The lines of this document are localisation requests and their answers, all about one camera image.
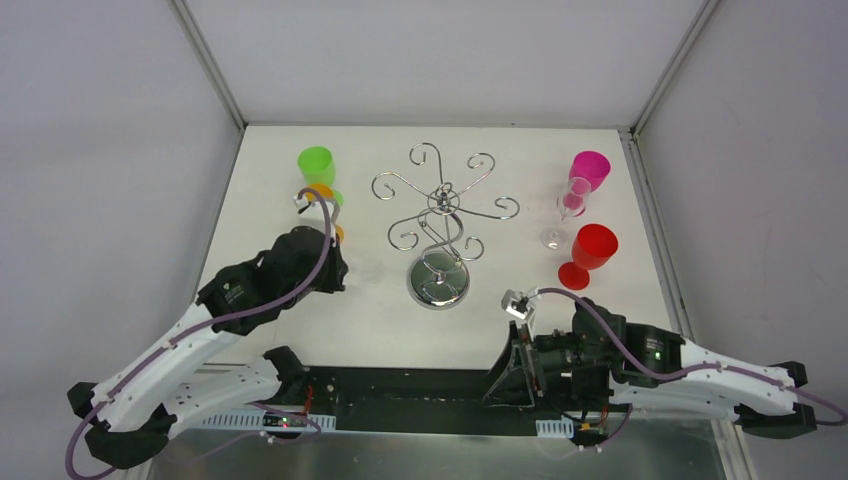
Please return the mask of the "red plastic wine glass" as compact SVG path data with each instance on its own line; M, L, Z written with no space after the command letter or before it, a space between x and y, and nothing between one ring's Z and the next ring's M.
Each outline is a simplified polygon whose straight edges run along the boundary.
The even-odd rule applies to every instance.
M591 271L604 266L618 249L618 237L607 226L584 225L572 244L571 260L558 269L560 283L570 290L585 289L591 282Z

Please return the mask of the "green plastic wine glass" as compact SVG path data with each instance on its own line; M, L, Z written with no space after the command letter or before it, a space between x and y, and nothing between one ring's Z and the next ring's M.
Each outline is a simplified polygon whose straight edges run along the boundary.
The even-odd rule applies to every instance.
M323 146L306 148L299 154L297 165L307 187L312 183L321 183L334 189L336 168L334 157L328 148Z

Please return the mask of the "clear wine glass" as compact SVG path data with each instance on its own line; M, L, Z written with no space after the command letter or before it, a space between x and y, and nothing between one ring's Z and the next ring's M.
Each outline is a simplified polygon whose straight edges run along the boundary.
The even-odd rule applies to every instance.
M592 185L586 178L571 177L556 199L560 221L564 222L569 218L582 215L591 193ZM540 238L543 245L551 250L561 249L566 244L566 232L559 227L543 231Z

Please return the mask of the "magenta plastic wine glass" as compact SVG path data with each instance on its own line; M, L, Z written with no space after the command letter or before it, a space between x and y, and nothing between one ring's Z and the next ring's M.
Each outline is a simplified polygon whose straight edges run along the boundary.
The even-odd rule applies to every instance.
M582 178L575 183L573 193L565 197L565 205L569 208L578 206L578 197L588 194L600 188L611 172L611 164L608 158L597 151L582 151L578 153L572 162L569 171L569 180Z

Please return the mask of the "orange plastic wine glass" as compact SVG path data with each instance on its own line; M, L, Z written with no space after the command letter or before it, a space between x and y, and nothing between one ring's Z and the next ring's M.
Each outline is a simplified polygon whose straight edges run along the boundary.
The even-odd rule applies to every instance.
M315 190L328 204L335 204L334 210L336 213L340 212L340 209L344 205L344 197L340 192L330 188L329 186L321 183L312 183L308 185L308 188ZM339 242L343 242L345 239L345 232L342 227L340 227L337 223L335 225L335 232Z

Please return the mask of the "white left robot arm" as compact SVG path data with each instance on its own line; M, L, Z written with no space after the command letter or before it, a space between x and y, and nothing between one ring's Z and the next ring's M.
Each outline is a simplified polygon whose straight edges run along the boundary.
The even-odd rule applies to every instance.
M219 380L188 379L307 295L343 291L347 272L334 224L323 229L298 225L271 248L221 269L139 358L106 381L79 382L69 389L69 403L81 420L66 448L69 476L81 476L73 463L79 441L110 470L126 470L216 413L272 397L281 404L297 402L305 378L287 347L269 350Z

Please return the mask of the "chrome wine glass rack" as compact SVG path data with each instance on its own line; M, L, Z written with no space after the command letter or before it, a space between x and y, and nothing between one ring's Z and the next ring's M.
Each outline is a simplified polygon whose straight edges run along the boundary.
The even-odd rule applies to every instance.
M449 181L440 149L430 142L419 142L408 152L409 162L423 166L429 157L436 159L438 183L423 189L399 173L385 171L371 181L372 195L384 202L395 198L393 180L405 185L425 199L425 206L412 216L391 223L386 237L397 251L413 251L419 247L421 236L430 240L423 247L406 273L406 287L412 300L419 306L439 311L458 306L468 296L471 275L468 264L479 260L485 253L485 244L477 236L466 233L463 214L496 221L507 221L518 216L520 203L510 196L500 196L494 206L500 214L488 214L462 206L463 196L487 179L497 166L496 158L486 152L472 154L466 167L481 174L470 184L458 188Z

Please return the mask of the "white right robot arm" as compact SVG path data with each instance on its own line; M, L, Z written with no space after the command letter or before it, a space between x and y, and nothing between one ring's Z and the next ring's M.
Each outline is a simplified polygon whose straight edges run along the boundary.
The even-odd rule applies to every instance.
M681 335L626 321L584 298L567 332L535 335L509 325L507 343L485 377L486 408L553 410L573 422L591 412L682 410L726 420L745 433L791 439L816 430L799 401L802 364L756 366Z

